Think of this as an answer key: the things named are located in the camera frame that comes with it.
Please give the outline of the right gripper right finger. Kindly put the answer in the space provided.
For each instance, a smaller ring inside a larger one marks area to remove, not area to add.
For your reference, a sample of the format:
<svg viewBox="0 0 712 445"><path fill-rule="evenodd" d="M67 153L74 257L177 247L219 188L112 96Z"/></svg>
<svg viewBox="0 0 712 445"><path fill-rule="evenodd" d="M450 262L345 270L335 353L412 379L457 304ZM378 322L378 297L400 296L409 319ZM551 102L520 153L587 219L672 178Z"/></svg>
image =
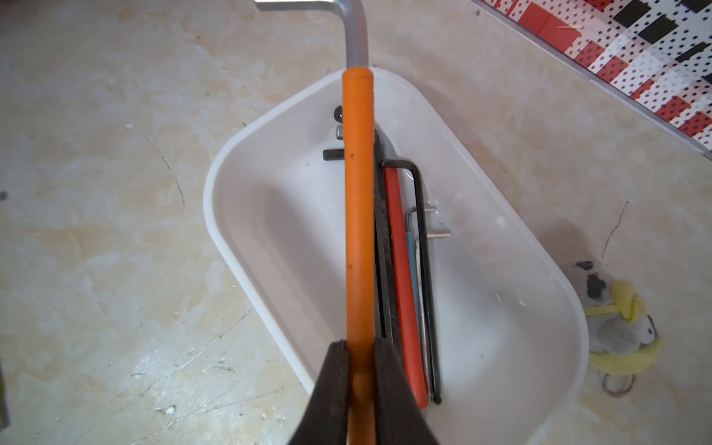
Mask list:
<svg viewBox="0 0 712 445"><path fill-rule="evenodd" d="M415 401L393 344L378 337L374 355L376 443L438 444Z"/></svg>

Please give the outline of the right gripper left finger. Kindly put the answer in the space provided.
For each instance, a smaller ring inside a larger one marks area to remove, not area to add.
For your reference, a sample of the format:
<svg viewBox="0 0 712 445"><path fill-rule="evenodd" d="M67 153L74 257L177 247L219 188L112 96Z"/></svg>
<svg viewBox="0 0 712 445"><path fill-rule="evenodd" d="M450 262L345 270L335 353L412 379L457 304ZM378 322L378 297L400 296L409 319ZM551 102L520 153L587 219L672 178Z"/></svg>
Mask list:
<svg viewBox="0 0 712 445"><path fill-rule="evenodd" d="M331 343L305 413L289 445L347 443L350 353L345 340Z"/></svg>

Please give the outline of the red hex key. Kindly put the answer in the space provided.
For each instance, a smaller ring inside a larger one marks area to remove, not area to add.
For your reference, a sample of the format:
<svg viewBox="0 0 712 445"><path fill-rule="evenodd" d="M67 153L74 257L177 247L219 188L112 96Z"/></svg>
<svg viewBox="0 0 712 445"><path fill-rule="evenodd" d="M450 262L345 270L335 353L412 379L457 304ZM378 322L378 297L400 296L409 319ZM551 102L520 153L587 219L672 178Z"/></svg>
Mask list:
<svg viewBox="0 0 712 445"><path fill-rule="evenodd" d="M391 250L396 281L397 309L400 318L400 337L404 371L419 410L428 407L425 371L418 333L418 322L413 301L413 286L408 255L407 237L402 209L399 174L394 168L385 168L385 185L388 202Z"/></svg>

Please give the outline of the white plastic storage box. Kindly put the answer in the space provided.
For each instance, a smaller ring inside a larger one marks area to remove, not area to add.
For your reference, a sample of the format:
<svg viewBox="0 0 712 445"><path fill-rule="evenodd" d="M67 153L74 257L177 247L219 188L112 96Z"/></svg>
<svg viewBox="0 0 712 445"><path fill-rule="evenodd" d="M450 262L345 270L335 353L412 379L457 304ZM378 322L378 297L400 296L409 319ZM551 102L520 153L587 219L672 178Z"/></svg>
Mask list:
<svg viewBox="0 0 712 445"><path fill-rule="evenodd" d="M426 98L374 69L376 126L422 174L443 401L442 444L537 444L588 361L575 291ZM334 72L236 133L209 170L203 212L220 254L305 389L346 335L344 167Z"/></svg>

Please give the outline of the thin black hex key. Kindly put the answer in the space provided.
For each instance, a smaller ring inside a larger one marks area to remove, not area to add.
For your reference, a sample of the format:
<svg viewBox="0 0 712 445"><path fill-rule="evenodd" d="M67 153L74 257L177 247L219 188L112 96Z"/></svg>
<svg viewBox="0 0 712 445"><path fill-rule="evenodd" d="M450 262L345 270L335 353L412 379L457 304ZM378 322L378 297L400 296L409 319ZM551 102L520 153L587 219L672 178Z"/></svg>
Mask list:
<svg viewBox="0 0 712 445"><path fill-rule="evenodd" d="M428 230L426 229L426 212L430 208L426 207L425 192L422 184L422 175L417 166L405 159L386 159L382 161L381 166L384 169L404 169L413 174L413 183L415 184L415 199L417 207L417 222L420 240L420 260L422 284L424 289L424 301L426 308L426 330L428 330L428 348L429 359L431 365L431 385L432 385L432 400L435 404L442 404L442 385L441 385L441 368L439 367L439 352L437 346L437 330L435 325L435 310L434 310L434 294L431 277L431 267L428 250Z"/></svg>

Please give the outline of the orange hex key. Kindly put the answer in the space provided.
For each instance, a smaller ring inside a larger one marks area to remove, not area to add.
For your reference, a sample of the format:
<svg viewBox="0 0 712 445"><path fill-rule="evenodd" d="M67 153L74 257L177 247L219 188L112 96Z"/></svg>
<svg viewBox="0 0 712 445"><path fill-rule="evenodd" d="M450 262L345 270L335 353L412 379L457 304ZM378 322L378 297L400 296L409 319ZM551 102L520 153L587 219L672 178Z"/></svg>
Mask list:
<svg viewBox="0 0 712 445"><path fill-rule="evenodd" d="M374 76L360 1L258 1L261 11L323 10L341 18L347 70L342 75L345 143L346 308L350 352L350 444L374 444L375 204Z"/></svg>

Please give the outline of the long black hex key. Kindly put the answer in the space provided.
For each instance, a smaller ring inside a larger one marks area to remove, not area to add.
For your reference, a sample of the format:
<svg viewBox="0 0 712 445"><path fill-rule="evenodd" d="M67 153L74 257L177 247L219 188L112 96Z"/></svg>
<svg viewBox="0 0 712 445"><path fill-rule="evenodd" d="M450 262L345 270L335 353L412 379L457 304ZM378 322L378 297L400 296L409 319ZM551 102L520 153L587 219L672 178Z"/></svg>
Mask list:
<svg viewBox="0 0 712 445"><path fill-rule="evenodd" d="M391 253L388 198L381 163L387 137L376 132L375 156L375 258L376 258L376 335L401 346L396 280Z"/></svg>

